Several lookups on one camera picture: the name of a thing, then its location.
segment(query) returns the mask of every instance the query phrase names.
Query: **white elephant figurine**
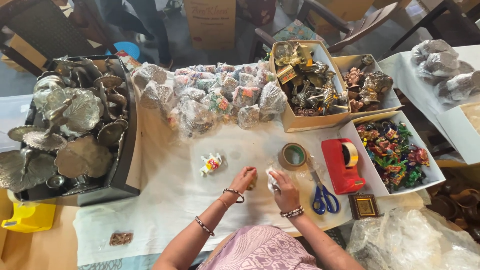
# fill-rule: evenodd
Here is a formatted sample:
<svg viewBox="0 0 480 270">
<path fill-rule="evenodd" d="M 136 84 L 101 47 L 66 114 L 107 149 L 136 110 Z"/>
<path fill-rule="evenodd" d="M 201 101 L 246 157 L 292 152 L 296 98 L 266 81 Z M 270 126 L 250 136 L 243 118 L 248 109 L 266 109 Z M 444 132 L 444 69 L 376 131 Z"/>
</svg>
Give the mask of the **white elephant figurine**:
<svg viewBox="0 0 480 270">
<path fill-rule="evenodd" d="M 204 173 L 209 174 L 210 172 L 218 169 L 220 164 L 222 164 L 222 158 L 218 153 L 216 154 L 216 157 L 210 153 L 208 159 L 204 158 L 203 156 L 201 156 L 201 159 L 205 162 L 205 166 L 200 168 L 200 175 L 203 175 Z"/>
</svg>

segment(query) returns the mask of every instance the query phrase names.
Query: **bracelet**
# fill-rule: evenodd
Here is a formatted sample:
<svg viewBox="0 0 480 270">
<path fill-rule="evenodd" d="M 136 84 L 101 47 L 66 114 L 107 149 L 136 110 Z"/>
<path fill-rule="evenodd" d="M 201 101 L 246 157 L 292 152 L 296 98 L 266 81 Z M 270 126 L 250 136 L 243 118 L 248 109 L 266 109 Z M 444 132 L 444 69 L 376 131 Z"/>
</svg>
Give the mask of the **bracelet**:
<svg viewBox="0 0 480 270">
<path fill-rule="evenodd" d="M 200 226 L 207 231 L 207 233 L 209 233 L 211 236 L 215 236 L 215 233 L 213 233 L 211 230 L 209 230 L 207 227 L 205 227 L 205 225 L 200 221 L 200 219 L 198 219 L 197 216 L 195 216 L 195 220 L 198 222 L 198 224 L 200 224 Z"/>
<path fill-rule="evenodd" d="M 226 202 L 224 202 L 222 199 L 218 198 L 217 200 L 221 201 L 223 203 L 223 205 L 225 206 L 225 208 L 228 210 L 228 205 Z"/>
<path fill-rule="evenodd" d="M 242 198 L 242 201 L 236 201 L 236 203 L 242 203 L 245 201 L 245 197 L 242 195 L 242 193 L 236 191 L 235 189 L 231 189 L 231 188 L 226 188 L 223 190 L 223 193 L 227 192 L 227 191 L 230 191 L 230 192 L 233 192 L 233 193 L 237 193 L 241 198 Z"/>
<path fill-rule="evenodd" d="M 288 212 L 288 213 L 282 213 L 282 212 L 280 212 L 280 216 L 282 216 L 282 218 L 289 219 L 289 218 L 293 218 L 293 217 L 295 217 L 295 216 L 298 216 L 298 215 L 303 214 L 303 211 L 304 211 L 304 210 L 305 210 L 305 209 L 303 209 L 303 207 L 300 206 L 299 208 L 297 208 L 297 209 L 295 209 L 295 210 L 293 210 L 293 211 L 290 211 L 290 212 Z"/>
</svg>

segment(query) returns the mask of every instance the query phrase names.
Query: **small picture frame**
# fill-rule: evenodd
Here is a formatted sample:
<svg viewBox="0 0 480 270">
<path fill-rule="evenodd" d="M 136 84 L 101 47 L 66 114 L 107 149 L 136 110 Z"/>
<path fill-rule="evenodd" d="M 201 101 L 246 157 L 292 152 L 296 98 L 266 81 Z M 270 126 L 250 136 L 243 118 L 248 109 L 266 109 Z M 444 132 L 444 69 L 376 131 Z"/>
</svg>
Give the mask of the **small picture frame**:
<svg viewBox="0 0 480 270">
<path fill-rule="evenodd" d="M 380 215 L 375 196 L 372 194 L 349 195 L 352 218 L 360 220 L 364 218 L 376 218 Z"/>
</svg>

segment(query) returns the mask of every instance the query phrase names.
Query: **person's legs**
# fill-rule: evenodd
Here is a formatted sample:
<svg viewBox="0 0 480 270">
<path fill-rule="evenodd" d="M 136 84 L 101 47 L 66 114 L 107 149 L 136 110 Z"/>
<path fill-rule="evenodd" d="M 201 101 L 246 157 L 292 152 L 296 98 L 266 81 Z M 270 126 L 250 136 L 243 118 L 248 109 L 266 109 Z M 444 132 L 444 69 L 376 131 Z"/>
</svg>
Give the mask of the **person's legs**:
<svg viewBox="0 0 480 270">
<path fill-rule="evenodd" d="M 145 29 L 137 17 L 123 10 L 122 0 L 95 0 L 95 2 L 100 15 L 107 23 L 121 27 L 126 31 L 144 34 L 147 39 L 154 39 L 154 36 Z"/>
<path fill-rule="evenodd" d="M 167 30 L 158 15 L 155 0 L 127 0 L 143 22 L 145 28 L 155 36 L 158 43 L 158 58 L 161 66 L 170 66 L 172 57 L 168 46 Z"/>
</svg>

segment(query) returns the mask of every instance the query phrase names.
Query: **tape dispenser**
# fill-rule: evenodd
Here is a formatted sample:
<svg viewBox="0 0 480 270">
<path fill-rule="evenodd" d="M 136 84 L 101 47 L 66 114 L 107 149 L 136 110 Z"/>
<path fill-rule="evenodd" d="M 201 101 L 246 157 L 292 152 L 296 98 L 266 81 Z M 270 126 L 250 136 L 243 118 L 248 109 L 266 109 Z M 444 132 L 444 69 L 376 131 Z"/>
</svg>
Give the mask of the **tape dispenser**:
<svg viewBox="0 0 480 270">
<path fill-rule="evenodd" d="M 335 194 L 357 192 L 365 185 L 357 171 L 357 148 L 349 139 L 322 141 L 322 152 Z"/>
</svg>

